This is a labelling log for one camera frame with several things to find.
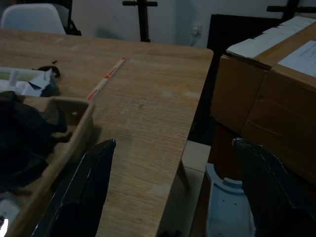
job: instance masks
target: white plastic chair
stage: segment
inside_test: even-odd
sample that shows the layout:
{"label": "white plastic chair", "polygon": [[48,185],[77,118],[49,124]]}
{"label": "white plastic chair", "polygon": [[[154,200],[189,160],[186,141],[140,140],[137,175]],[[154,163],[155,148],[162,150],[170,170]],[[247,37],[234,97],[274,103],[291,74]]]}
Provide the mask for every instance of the white plastic chair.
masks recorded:
{"label": "white plastic chair", "polygon": [[1,28],[66,34],[56,8],[47,3],[8,7],[2,15]]}

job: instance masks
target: paper sheet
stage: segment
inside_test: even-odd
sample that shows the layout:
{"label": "paper sheet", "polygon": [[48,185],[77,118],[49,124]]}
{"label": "paper sheet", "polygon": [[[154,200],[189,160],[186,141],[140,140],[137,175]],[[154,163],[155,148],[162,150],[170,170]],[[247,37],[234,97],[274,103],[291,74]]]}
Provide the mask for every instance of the paper sheet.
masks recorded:
{"label": "paper sheet", "polygon": [[309,41],[278,64],[316,77],[316,41]]}
{"label": "paper sheet", "polygon": [[316,19],[296,16],[283,22],[278,27],[264,31],[262,35],[254,39],[246,39],[230,46],[227,51],[246,58],[254,58],[314,22],[316,22]]}

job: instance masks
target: brown cardboard box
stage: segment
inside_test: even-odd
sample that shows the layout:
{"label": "brown cardboard box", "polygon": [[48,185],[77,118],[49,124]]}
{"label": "brown cardboard box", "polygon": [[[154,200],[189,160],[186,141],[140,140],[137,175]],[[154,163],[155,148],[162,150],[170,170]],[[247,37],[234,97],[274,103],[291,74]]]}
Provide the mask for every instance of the brown cardboard box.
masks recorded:
{"label": "brown cardboard box", "polygon": [[272,46],[262,46],[263,40],[255,52],[243,53],[253,41],[229,48],[220,61],[211,113],[316,185],[316,20],[299,18],[305,19],[311,23],[302,29],[288,24],[299,31],[272,39]]}

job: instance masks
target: black metal stand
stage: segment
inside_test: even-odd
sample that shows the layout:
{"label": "black metal stand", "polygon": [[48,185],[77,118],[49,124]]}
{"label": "black metal stand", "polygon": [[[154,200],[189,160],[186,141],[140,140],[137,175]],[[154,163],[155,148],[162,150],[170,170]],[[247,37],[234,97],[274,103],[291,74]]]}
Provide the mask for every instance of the black metal stand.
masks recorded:
{"label": "black metal stand", "polygon": [[298,7],[300,0],[288,0],[286,6],[268,6],[267,11],[283,12],[282,21],[288,21],[294,17],[296,12],[300,13],[316,13],[316,7]]}
{"label": "black metal stand", "polygon": [[147,6],[158,6],[156,1],[137,0],[137,1],[123,1],[123,6],[138,6],[140,41],[150,42],[148,32],[148,14]]}

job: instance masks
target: cable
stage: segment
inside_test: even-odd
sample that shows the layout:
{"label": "cable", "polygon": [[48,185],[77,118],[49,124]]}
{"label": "cable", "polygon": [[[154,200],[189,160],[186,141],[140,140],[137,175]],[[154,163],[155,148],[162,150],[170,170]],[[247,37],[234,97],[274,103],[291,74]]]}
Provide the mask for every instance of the cable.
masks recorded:
{"label": "cable", "polygon": [[193,36],[193,40],[192,43],[190,44],[190,46],[192,47],[197,39],[198,35]]}

